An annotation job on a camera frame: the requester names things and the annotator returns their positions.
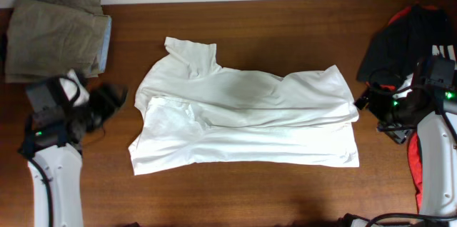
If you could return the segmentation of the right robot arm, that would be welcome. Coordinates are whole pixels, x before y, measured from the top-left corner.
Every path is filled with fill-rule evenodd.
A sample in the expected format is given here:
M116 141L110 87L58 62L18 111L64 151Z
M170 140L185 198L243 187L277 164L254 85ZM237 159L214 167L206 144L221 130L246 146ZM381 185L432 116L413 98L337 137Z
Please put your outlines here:
M456 85L455 61L440 56L421 59L406 94L371 84L357 100L377 119L377 129L396 143L418 137L422 200L418 213L385 213L372 219L347 213L338 226L456 225Z

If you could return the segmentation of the white t-shirt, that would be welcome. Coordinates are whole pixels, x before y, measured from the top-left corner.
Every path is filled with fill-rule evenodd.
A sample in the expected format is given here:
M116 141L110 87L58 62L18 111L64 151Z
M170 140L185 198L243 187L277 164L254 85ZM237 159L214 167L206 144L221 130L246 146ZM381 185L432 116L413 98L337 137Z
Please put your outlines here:
M351 91L336 66L284 77L220 66L215 44L168 37L140 83L135 175L193 163L359 165Z

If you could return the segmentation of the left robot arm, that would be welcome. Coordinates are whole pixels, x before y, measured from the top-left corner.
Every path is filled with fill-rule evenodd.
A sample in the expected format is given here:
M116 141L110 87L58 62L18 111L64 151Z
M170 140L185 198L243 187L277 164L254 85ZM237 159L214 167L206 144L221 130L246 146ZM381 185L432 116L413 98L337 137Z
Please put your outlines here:
M54 76L27 86L26 95L34 111L18 152L32 177L34 224L82 226L82 141L104 128L125 104L128 89L102 83L87 91L79 76Z

